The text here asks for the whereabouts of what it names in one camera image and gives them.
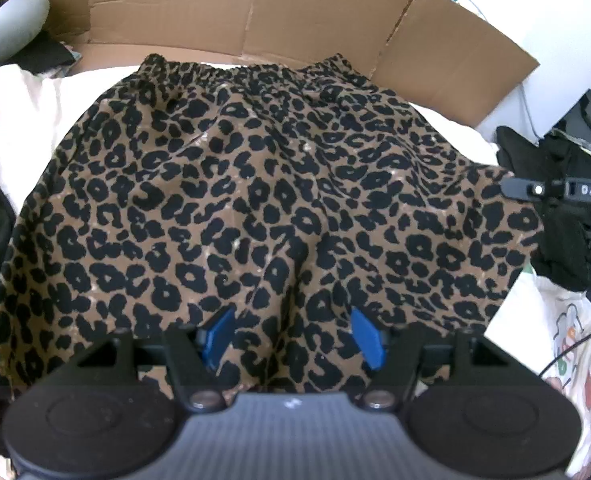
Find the black cable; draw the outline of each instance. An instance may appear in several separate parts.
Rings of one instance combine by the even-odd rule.
[[[543,375],[546,374],[554,364],[556,364],[560,359],[562,359],[569,352],[573,352],[581,344],[586,343],[589,339],[591,339],[591,333],[588,336],[580,339],[578,342],[573,343],[564,352],[562,352],[560,355],[558,355],[553,361],[551,361],[549,364],[547,364],[546,367],[544,367],[544,370],[542,370],[540,372],[538,377],[540,377],[542,379]]]

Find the black circular pad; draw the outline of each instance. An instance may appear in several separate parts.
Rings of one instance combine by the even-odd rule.
[[[14,465],[44,478],[115,478],[152,462],[176,429],[173,403],[157,388],[37,387],[6,413]]]
[[[484,478],[564,468],[581,432],[567,399],[542,386],[435,385],[411,404],[413,441],[443,465]]]

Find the leopard print skirt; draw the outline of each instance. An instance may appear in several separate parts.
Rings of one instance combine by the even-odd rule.
[[[115,330],[234,306],[218,374],[360,388],[361,308],[482,332],[535,248],[530,205],[341,56],[302,70],[147,57],[56,149],[0,276],[0,387]]]

